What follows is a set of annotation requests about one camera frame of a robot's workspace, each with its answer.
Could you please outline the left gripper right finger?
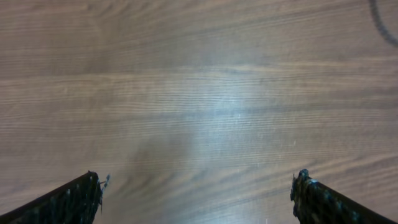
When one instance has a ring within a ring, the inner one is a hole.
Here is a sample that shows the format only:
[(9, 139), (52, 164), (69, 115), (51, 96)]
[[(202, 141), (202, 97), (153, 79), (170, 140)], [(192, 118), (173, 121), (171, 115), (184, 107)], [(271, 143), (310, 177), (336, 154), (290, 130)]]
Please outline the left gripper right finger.
[(397, 224), (311, 178), (307, 169), (293, 177), (290, 199), (300, 224)]

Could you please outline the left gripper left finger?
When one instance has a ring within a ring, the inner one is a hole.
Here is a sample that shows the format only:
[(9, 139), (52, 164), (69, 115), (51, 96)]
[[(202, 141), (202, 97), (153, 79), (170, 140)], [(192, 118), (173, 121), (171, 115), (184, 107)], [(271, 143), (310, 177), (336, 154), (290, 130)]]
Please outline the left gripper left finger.
[(96, 172), (80, 177), (1, 215), (1, 224), (92, 224), (109, 179)]

